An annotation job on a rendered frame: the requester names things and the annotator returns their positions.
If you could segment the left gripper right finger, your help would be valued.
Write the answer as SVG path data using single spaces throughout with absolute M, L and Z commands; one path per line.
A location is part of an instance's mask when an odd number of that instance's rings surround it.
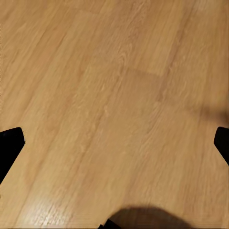
M 229 129 L 228 128 L 224 128 L 224 127 L 217 128 L 215 138 L 214 138 L 214 144 L 229 165 Z

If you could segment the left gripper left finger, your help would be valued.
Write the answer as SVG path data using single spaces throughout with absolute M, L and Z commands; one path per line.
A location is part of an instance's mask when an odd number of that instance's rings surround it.
M 25 145 L 21 127 L 0 132 L 0 184 Z

